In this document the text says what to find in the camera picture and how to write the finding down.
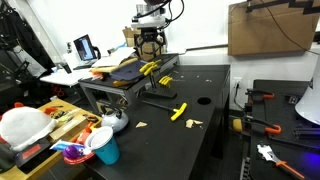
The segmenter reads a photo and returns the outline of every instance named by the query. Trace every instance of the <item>computer screen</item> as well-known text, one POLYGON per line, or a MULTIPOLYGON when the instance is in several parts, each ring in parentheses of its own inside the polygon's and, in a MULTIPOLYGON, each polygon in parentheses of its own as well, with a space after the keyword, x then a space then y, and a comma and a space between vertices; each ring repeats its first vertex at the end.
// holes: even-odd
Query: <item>computer screen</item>
POLYGON ((74 40, 73 42, 82 61, 97 59, 88 34, 74 40))

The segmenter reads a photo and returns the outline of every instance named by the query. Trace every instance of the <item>white paper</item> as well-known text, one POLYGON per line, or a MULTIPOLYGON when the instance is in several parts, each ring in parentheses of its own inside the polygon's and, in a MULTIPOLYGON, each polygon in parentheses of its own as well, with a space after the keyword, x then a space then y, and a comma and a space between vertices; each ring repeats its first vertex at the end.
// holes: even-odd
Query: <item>white paper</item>
POLYGON ((118 66, 122 60, 128 58, 135 50, 133 47, 122 47, 110 56, 102 57, 100 60, 95 62, 92 67, 99 66, 118 66))

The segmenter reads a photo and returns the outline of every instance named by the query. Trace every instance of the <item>keyboard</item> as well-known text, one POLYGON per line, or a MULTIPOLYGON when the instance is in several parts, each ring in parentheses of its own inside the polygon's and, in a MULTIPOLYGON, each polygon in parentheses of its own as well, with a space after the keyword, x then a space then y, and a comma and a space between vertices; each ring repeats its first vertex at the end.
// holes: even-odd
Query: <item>keyboard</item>
POLYGON ((88 69, 91 68, 92 64, 86 64, 86 65, 81 65, 73 68, 73 70, 79 70, 79 69, 88 69))

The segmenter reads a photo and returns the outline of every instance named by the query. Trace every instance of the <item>cardboard box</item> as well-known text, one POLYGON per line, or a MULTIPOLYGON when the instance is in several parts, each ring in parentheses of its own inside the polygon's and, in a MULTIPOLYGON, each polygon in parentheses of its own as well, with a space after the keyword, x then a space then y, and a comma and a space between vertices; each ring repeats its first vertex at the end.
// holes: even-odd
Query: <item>cardboard box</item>
MULTIPOLYGON (((134 35, 135 34, 141 34, 141 30, 125 28, 125 29, 122 30, 122 32, 123 32, 123 34, 124 34, 124 36, 126 38, 127 46, 128 47, 134 47, 135 46, 134 35)), ((153 49, 157 50, 156 56, 160 55, 160 51, 158 50, 159 49, 159 45, 157 43, 153 43, 153 42, 144 43, 142 45, 142 51, 139 48, 139 54, 140 54, 141 59, 145 60, 145 61, 149 61, 150 59, 153 59, 154 58, 154 55, 152 53, 153 49)))
POLYGON ((50 133, 48 140, 50 143, 56 143, 60 139, 69 141, 71 138, 81 132, 87 124, 88 121, 84 116, 77 115, 72 120, 50 133))
MULTIPOLYGON (((251 5, 260 4, 253 0, 251 5)), ((246 13, 248 3, 229 6, 228 54, 247 55, 309 50, 319 20, 319 14, 303 15, 302 8, 289 8, 288 3, 269 7, 283 32, 267 8, 246 13)))

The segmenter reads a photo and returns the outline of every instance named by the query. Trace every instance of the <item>blue cup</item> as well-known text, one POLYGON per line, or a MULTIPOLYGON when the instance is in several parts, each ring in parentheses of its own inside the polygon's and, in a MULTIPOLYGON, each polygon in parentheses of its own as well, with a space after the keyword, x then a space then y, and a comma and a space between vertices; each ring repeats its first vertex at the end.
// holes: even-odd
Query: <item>blue cup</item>
POLYGON ((107 165, 114 164, 120 157, 117 143, 113 137, 113 130, 109 126, 94 130, 84 145, 107 165))

